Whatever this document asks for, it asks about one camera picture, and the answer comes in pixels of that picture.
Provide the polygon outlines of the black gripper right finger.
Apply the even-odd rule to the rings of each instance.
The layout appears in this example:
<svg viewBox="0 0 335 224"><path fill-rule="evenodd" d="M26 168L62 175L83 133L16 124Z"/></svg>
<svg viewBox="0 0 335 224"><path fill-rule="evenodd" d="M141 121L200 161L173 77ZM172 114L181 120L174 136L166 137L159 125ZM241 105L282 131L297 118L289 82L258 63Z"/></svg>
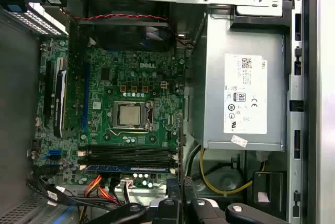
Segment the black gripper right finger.
<svg viewBox="0 0 335 224"><path fill-rule="evenodd" d="M194 199L190 203L190 223L287 223L242 203L233 203L221 210L211 199Z"/></svg>

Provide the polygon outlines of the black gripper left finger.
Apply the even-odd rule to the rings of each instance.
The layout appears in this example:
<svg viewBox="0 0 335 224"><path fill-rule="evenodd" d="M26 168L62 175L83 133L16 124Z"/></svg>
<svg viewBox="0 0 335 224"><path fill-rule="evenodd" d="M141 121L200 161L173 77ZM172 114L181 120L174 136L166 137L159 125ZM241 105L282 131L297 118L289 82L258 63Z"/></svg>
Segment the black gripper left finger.
<svg viewBox="0 0 335 224"><path fill-rule="evenodd" d="M164 199L149 207L129 203L114 210L108 219L108 223L181 223L181 204L174 199Z"/></svg>

